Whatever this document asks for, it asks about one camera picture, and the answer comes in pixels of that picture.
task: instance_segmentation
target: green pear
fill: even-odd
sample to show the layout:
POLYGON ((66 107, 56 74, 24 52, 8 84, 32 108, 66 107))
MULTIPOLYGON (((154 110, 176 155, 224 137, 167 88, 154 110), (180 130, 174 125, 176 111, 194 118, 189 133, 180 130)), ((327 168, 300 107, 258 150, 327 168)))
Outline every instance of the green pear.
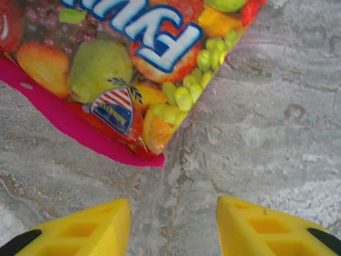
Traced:
POLYGON ((102 92, 115 88, 112 81, 132 79, 133 63, 123 45, 112 40, 82 43, 75 54, 68 85, 81 103, 93 102, 102 92))

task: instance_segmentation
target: pink packaging edge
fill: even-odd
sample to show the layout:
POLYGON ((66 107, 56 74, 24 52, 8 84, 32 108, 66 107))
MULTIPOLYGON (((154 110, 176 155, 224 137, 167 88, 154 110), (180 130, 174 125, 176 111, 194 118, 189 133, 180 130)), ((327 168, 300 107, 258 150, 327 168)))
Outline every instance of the pink packaging edge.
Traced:
POLYGON ((156 158, 145 158, 133 153, 124 143, 109 139, 76 113, 71 112, 62 100, 37 84, 12 61, 0 57, 0 67, 0 81, 23 94, 53 126, 82 146, 126 165, 164 166, 164 154, 156 158), (30 85, 32 89, 25 88, 20 83, 30 85))

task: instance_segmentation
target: yellow object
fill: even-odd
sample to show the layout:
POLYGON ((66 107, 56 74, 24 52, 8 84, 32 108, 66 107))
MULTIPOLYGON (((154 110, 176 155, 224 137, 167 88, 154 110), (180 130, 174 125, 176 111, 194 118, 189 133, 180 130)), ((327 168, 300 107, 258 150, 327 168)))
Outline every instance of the yellow object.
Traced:
POLYGON ((38 225, 42 234, 15 256, 124 256, 131 214, 118 199, 38 225))
POLYGON ((209 37, 225 37, 231 29, 242 27, 239 13, 223 13, 207 6, 198 18, 198 25, 209 37))
POLYGON ((223 256, 337 256, 307 228, 328 231, 307 220, 229 196, 216 217, 223 256))
POLYGON ((137 82, 133 84, 133 87, 138 89, 142 96, 142 103, 135 99, 134 95, 131 94, 133 104, 139 110, 147 109, 153 103, 166 103, 167 98, 163 90, 152 82, 137 82))
POLYGON ((171 125, 148 110, 143 122, 143 141, 149 150, 161 154, 172 135, 171 125))

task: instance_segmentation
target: green grapes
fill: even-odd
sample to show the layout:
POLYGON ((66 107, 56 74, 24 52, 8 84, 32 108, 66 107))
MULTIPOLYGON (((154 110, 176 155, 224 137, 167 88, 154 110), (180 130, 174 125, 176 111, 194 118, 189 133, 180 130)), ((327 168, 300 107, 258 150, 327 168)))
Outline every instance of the green grapes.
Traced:
POLYGON ((234 41, 227 41, 226 42, 226 50, 230 51, 236 43, 234 41))
POLYGON ((193 84, 190 89, 190 92, 191 92, 193 103, 196 103, 200 95, 202 94, 202 88, 200 87, 199 84, 193 84))
POLYGON ((215 47, 214 47, 213 51, 217 51, 217 50, 219 52, 224 52, 226 50, 226 43, 220 37, 218 37, 216 39, 215 47))
POLYGON ((200 50, 197 55, 197 64, 202 71, 207 71, 211 67, 211 53, 209 50, 200 50))
POLYGON ((201 80, 202 78, 202 72, 200 70, 200 68, 195 68, 193 71, 192 71, 192 75, 195 77, 195 79, 198 81, 201 80))
POLYGON ((185 87, 178 87, 175 91, 175 100, 183 112, 188 112, 193 107, 193 100, 191 93, 185 87))
POLYGON ((228 53, 227 51, 220 53, 220 56, 219 56, 219 65, 220 66, 224 63, 224 60, 225 60, 227 53, 228 53))
POLYGON ((212 69, 217 71, 220 67, 220 53, 219 51, 214 51, 211 58, 212 69))
POLYGON ((211 71, 206 71, 203 75, 202 75, 202 79, 199 83, 200 87, 202 89, 205 89, 207 84, 209 83, 209 81, 211 80, 211 78, 213 77, 213 73, 211 71))
POLYGON ((171 106, 176 106, 175 91, 176 87, 172 82, 166 82, 162 85, 162 90, 171 106))
POLYGON ((174 125, 178 115, 181 113, 182 112, 181 112, 180 108, 174 107, 174 106, 168 106, 163 111, 162 120, 168 124, 174 125))
POLYGON ((186 75, 182 81, 183 86, 189 90, 192 84, 196 84, 197 80, 193 75, 186 75))
POLYGON ((182 122, 186 119, 187 117, 187 114, 188 113, 184 113, 182 112, 181 114, 179 114, 176 118, 176 121, 175 121, 175 126, 174 126, 174 129, 178 129, 179 126, 182 124, 182 122))
POLYGON ((243 34, 244 34, 244 29, 243 28, 238 29, 236 42, 238 42, 238 40, 242 37, 243 34))
POLYGON ((225 42, 234 42, 235 39, 237 38, 237 32, 231 28, 225 35, 225 42))
POLYGON ((205 46, 206 49, 209 50, 210 52, 214 49, 215 47, 215 38, 209 38, 206 40, 205 46))

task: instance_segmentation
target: gray stone surface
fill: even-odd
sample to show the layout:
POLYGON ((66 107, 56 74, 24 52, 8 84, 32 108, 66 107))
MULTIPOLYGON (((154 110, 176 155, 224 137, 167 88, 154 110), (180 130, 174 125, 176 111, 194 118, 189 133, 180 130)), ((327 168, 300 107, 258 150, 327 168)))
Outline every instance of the gray stone surface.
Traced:
POLYGON ((128 197, 128 255, 221 255, 221 194, 341 238, 340 24, 339 0, 270 1, 172 139, 163 169, 97 155, 0 85, 0 245, 128 197))

